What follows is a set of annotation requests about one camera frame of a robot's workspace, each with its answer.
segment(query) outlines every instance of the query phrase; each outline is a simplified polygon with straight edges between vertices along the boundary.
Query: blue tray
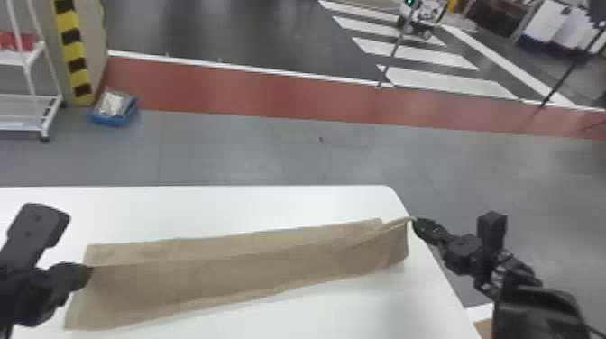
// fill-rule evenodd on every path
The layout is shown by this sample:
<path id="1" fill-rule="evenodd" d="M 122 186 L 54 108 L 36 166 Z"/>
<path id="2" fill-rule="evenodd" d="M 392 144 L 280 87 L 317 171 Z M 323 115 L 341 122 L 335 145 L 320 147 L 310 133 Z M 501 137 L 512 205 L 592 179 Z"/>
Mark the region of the blue tray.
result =
<path id="1" fill-rule="evenodd" d="M 133 117 L 139 112 L 139 98 L 134 97 L 128 104 L 128 108 L 124 111 L 123 116 L 112 117 L 107 115 L 100 115 L 94 110 L 90 110 L 87 113 L 88 119 L 95 124 L 104 124 L 112 127 L 124 127 L 128 125 Z"/>

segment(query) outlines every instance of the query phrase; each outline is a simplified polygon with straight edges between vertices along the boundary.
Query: red floor stripe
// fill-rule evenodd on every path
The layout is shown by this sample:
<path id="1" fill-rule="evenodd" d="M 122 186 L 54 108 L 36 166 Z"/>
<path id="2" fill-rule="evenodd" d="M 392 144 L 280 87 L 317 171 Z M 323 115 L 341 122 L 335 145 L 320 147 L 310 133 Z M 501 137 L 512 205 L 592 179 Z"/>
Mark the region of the red floor stripe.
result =
<path id="1" fill-rule="evenodd" d="M 476 96 L 110 58 L 106 83 L 142 108 L 606 140 L 606 115 Z"/>

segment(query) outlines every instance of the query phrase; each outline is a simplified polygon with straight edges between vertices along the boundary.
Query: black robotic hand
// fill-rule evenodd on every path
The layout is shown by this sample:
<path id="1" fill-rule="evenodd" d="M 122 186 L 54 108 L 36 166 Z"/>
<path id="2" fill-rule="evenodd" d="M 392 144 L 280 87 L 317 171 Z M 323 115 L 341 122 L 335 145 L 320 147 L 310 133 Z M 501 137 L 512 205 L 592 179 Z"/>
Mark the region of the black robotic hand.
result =
<path id="1" fill-rule="evenodd" d="M 533 269 L 505 250 L 507 217 L 489 212 L 478 217 L 477 235 L 450 234 L 434 220 L 413 222 L 419 238 L 437 247 L 445 266 L 469 275 L 473 286 L 494 300 L 492 338 L 588 339 L 590 332 L 569 293 L 543 288 Z"/>
<path id="2" fill-rule="evenodd" d="M 10 338 L 14 325 L 33 327 L 47 321 L 65 305 L 69 293 L 87 284 L 92 269 L 84 265 L 35 267 L 68 224 L 69 216 L 58 210 L 26 204 L 8 229 L 0 250 L 0 339 Z"/>

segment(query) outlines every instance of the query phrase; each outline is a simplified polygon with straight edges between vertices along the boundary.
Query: hazard stripe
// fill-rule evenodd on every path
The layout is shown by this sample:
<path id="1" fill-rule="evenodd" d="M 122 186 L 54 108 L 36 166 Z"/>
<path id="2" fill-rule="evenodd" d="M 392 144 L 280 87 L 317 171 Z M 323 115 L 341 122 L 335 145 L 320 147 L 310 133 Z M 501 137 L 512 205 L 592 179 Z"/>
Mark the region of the hazard stripe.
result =
<path id="1" fill-rule="evenodd" d="M 80 20 L 74 0 L 54 0 L 57 31 L 60 36 L 63 61 L 69 73 L 76 104 L 91 105 L 93 86 L 87 66 L 87 50 L 82 42 Z"/>

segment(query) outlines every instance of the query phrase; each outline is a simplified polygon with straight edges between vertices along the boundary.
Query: brown paper bag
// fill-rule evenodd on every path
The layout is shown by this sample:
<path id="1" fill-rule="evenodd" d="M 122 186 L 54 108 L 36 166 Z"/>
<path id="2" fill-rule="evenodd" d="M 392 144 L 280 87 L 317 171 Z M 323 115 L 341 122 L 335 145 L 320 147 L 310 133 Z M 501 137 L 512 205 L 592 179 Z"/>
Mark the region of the brown paper bag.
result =
<path id="1" fill-rule="evenodd" d="M 111 329 L 371 273 L 407 257 L 408 221 L 89 245 L 93 274 L 65 327 Z"/>

